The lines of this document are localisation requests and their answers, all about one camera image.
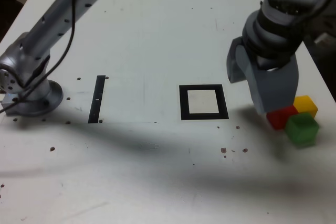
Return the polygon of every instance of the black tape strip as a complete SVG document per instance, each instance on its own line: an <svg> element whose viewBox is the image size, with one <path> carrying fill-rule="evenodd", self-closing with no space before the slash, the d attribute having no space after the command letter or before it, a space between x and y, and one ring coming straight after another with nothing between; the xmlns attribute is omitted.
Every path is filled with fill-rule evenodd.
<svg viewBox="0 0 336 224"><path fill-rule="evenodd" d="M104 84L105 76L97 76L88 123L98 123L100 105L103 98Z"/></svg>

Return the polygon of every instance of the yellow cube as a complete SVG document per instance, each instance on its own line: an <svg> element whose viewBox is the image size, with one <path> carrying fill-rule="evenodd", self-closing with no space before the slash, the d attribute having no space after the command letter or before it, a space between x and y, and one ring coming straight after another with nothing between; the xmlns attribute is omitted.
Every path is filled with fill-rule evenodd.
<svg viewBox="0 0 336 224"><path fill-rule="evenodd" d="M304 95L302 97L295 97L294 107L299 113L309 112L313 118L315 118L318 108L309 96Z"/></svg>

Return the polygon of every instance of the cube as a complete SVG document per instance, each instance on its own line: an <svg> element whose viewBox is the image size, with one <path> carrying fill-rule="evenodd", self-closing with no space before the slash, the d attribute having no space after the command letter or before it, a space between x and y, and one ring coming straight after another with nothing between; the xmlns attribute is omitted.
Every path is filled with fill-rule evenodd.
<svg viewBox="0 0 336 224"><path fill-rule="evenodd" d="M313 118L315 118L318 108L309 96L304 95L302 97L295 97L294 107L299 113L309 112Z"/></svg>
<svg viewBox="0 0 336 224"><path fill-rule="evenodd" d="M282 130L285 128L288 118L296 114L298 114L298 111L292 105L281 110L269 112L266 114L266 118L275 130Z"/></svg>
<svg viewBox="0 0 336 224"><path fill-rule="evenodd" d="M319 125L309 112L292 115L288 118L285 132L297 147L315 144Z"/></svg>

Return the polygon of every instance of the red cube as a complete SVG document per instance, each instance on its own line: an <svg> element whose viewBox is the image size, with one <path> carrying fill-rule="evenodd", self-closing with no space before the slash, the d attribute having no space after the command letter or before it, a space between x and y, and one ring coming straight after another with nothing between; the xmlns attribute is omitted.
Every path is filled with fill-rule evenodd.
<svg viewBox="0 0 336 224"><path fill-rule="evenodd" d="M269 112L266 117L275 130L283 130L288 118L298 113L297 109L292 105L281 110Z"/></svg>

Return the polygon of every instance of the cable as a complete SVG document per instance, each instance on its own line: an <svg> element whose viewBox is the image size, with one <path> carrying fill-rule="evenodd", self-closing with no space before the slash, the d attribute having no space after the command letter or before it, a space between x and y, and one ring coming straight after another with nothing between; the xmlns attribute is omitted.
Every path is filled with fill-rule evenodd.
<svg viewBox="0 0 336 224"><path fill-rule="evenodd" d="M68 42L68 45L64 51L64 53L62 54L62 56L59 58L59 60L56 62L56 64L41 78L38 80L38 82L36 82L34 84L34 86L28 90L28 92L21 97L20 99L18 99L16 102L12 103L11 105L5 107L4 109L0 110L0 114L5 112L6 110L11 109L12 107L18 105L21 102L24 102L27 97L62 63L62 61L64 60L65 56L67 55L72 40L74 38L74 34L75 34L75 23L76 23L76 0L71 0L71 17L72 17L72 21L71 21L71 35L70 35L70 39Z"/></svg>

